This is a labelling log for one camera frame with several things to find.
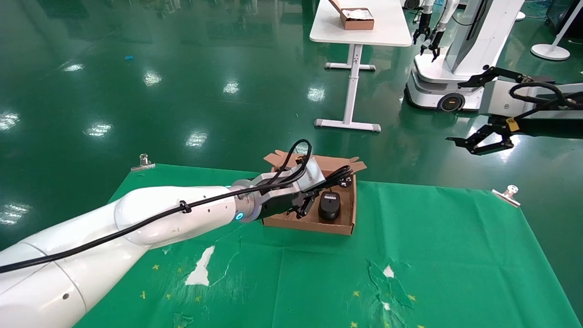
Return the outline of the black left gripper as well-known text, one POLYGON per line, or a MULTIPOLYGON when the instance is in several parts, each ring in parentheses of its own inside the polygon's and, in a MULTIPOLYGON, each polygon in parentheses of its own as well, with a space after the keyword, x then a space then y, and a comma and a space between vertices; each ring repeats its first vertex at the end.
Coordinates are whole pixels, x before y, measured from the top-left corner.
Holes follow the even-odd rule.
POLYGON ((261 220, 278 214, 291 215, 295 213, 296 218, 300 219, 308 215, 314 200, 319 196, 319 189, 283 195, 280 197, 271 197, 261 207, 261 220))

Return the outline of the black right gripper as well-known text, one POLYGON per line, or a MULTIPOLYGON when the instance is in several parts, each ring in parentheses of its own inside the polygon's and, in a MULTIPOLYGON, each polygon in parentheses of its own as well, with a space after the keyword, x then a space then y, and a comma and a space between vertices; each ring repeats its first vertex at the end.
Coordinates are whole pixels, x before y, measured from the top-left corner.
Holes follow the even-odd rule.
MULTIPOLYGON (((489 67, 483 73, 471 76, 468 81, 458 83, 458 89, 484 87, 486 83, 491 82, 498 77, 507 77, 514 80, 516 83, 531 82, 531 77, 523 73, 498 67, 489 67)), ((456 147, 466 149, 472 155, 481 156, 512 149, 514 144, 511 141, 511 135, 513 133, 518 133, 519 131, 520 127, 515 118, 490 116, 488 118, 488 124, 483 125, 477 130, 477 132, 469 137, 447 137, 446 140, 453 142, 456 147), (482 146, 479 145, 494 133, 501 136, 501 141, 482 146)))

